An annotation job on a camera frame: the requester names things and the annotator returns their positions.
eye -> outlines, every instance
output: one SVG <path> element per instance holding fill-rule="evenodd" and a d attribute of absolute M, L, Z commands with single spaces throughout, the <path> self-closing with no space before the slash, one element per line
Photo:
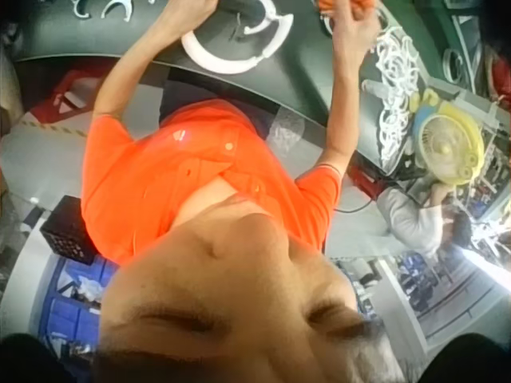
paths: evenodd
<path fill-rule="evenodd" d="M 194 333 L 208 333 L 215 329 L 215 323 L 199 317 L 174 317 L 172 322 L 183 330 Z"/>
<path fill-rule="evenodd" d="M 152 309 L 139 318 L 149 321 L 166 322 L 184 331 L 191 331 L 198 334 L 210 333 L 219 328 L 215 320 L 205 316 L 180 310 Z"/>
<path fill-rule="evenodd" d="M 346 307 L 339 302 L 326 301 L 315 306 L 307 316 L 309 323 L 318 324 L 325 322 L 342 313 Z"/>

yellow fan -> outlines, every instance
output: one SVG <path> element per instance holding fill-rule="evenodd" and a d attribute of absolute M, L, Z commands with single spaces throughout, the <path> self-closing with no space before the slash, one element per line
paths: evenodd
<path fill-rule="evenodd" d="M 423 122 L 417 140 L 420 157 L 445 184 L 463 185 L 479 176 L 484 143 L 477 123 L 448 102 Z"/>

black plastic crate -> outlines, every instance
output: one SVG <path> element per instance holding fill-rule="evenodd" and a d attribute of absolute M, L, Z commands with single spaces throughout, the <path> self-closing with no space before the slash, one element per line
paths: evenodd
<path fill-rule="evenodd" d="M 65 195 L 41 226 L 41 233 L 55 254 L 92 264 L 97 249 L 81 217 L 80 199 Z"/>

yellow tape line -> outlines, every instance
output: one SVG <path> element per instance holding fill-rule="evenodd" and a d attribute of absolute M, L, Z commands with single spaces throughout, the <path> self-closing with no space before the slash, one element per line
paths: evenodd
<path fill-rule="evenodd" d="M 66 128 L 64 126 L 57 126 L 57 125 L 49 125 L 49 124 L 41 124 L 37 121 L 22 121 L 22 125 L 29 126 L 32 128 L 39 128 L 41 130 L 46 130 L 49 132 L 55 132 L 55 133 L 61 133 L 61 134 L 71 134 L 75 136 L 79 136 L 82 138 L 87 138 L 87 133 L 78 130 L 78 129 L 72 129 L 72 128 Z"/>

electrical cable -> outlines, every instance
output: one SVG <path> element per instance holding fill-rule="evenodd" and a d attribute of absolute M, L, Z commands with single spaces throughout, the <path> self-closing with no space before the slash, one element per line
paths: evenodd
<path fill-rule="evenodd" d="M 354 213 L 358 213 L 359 211 L 364 210 L 366 207 L 368 207 L 370 205 L 371 202 L 373 202 L 372 199 L 370 199 L 368 203 L 364 204 L 363 206 L 359 207 L 358 209 L 354 209 L 354 210 L 350 210 L 350 211 L 341 210 L 341 209 L 334 209 L 334 211 L 337 211 L 338 213 L 343 213 L 343 214 L 354 214 Z"/>

